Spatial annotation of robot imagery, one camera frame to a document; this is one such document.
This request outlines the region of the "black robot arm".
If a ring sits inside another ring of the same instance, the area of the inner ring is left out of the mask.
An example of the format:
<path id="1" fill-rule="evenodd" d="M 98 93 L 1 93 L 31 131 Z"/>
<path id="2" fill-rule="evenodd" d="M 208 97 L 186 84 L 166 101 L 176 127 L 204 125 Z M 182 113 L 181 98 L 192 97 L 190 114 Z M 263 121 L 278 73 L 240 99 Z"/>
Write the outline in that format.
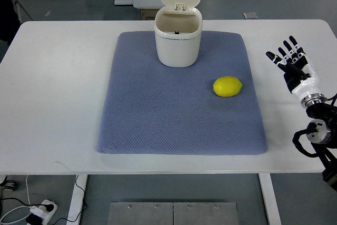
<path id="1" fill-rule="evenodd" d="M 295 132 L 292 142 L 296 149 L 309 158 L 319 158 L 324 166 L 323 180 L 336 190 L 336 157 L 330 151 L 336 149 L 336 95 L 327 99 L 320 93 L 309 94 L 301 100 L 312 120 L 306 129 Z M 313 153 L 300 142 L 305 135 L 311 142 Z"/>

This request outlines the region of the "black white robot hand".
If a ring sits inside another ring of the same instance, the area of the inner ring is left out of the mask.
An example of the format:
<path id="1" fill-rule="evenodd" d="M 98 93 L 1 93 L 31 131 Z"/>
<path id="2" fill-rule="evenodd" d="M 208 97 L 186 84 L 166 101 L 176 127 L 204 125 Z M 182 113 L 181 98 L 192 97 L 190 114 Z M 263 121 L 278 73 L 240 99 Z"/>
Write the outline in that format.
<path id="1" fill-rule="evenodd" d="M 267 51 L 266 56 L 284 74 L 284 80 L 291 94 L 297 96 L 303 108 L 317 103 L 324 103 L 327 98 L 319 89 L 319 77 L 311 60 L 307 57 L 293 36 L 283 41 L 279 54 Z"/>

